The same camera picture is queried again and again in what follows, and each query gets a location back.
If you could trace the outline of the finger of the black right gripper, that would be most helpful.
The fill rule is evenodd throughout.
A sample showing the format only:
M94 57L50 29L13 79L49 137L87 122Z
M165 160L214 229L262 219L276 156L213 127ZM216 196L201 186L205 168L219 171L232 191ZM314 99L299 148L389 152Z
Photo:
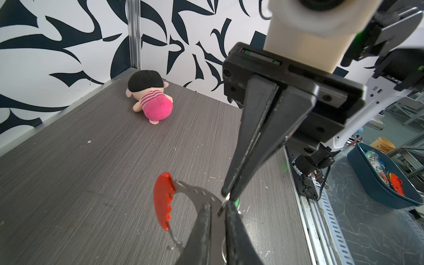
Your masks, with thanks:
M245 91L237 145L221 189L222 196L236 197L236 182L241 179L241 172L248 163L277 91L277 84L268 79L257 75L249 79Z
M241 179L236 182L236 197L228 196L228 200L241 196L256 171L287 142L315 105L315 95L290 86L274 97Z

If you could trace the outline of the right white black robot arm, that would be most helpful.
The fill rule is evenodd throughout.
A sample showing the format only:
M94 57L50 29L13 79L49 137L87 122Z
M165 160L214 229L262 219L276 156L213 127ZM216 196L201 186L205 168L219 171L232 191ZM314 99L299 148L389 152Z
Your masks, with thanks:
M329 167L359 128L424 89L424 50L401 47L423 1L270 1L265 45L237 43L223 63L224 93L242 109L221 189L236 201L281 147L303 175Z

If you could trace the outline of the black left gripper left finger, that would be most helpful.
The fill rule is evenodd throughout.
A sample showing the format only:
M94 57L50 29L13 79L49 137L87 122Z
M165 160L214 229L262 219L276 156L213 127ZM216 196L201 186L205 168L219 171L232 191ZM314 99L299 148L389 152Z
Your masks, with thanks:
M208 265L211 246L212 206L204 203L197 215L187 245L176 265Z

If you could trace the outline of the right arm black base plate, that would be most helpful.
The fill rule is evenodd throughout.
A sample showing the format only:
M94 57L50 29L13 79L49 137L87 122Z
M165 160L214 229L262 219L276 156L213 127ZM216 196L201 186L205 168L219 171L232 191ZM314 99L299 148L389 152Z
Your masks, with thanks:
M291 171L297 193L318 202L322 197L331 166L327 168L325 174L322 173L321 169L313 170L310 174L303 174L299 167L295 165L295 162L296 160L291 162Z

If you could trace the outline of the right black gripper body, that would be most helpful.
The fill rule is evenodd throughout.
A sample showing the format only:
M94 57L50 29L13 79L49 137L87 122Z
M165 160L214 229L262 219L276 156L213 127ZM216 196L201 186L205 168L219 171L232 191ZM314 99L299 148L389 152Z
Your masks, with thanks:
M365 86L244 43L229 52L223 77L243 109L239 154L268 140L310 156L365 106Z

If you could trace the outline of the red key tag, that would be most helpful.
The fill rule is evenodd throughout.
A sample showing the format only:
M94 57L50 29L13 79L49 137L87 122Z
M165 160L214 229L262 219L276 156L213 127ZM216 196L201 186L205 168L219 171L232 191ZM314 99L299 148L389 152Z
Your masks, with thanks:
M172 175L169 172L159 175L153 188L153 203L159 225L166 232L171 230L171 202L175 193Z

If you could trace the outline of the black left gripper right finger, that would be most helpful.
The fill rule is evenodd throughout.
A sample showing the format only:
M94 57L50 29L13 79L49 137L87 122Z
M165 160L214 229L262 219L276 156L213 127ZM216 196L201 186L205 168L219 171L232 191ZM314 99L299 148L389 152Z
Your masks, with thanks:
M225 207L226 253L228 265L262 265L249 235L243 225L241 215L234 202Z

